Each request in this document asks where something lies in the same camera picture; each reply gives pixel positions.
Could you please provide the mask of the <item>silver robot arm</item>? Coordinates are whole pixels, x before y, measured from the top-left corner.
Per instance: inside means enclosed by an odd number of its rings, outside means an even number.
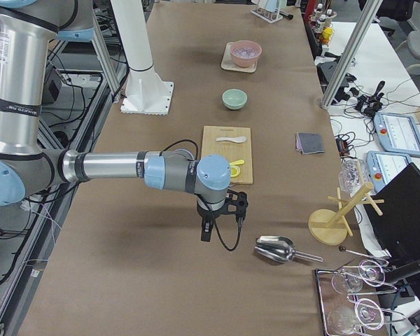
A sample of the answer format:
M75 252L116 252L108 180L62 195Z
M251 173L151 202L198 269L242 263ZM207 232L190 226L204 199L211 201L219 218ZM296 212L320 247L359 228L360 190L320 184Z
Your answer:
M91 1L0 1L0 206L61 183L139 178L152 188L196 195L201 239L209 241L217 217L228 214L233 202L224 157L79 153L38 145L50 40L88 41L94 34Z

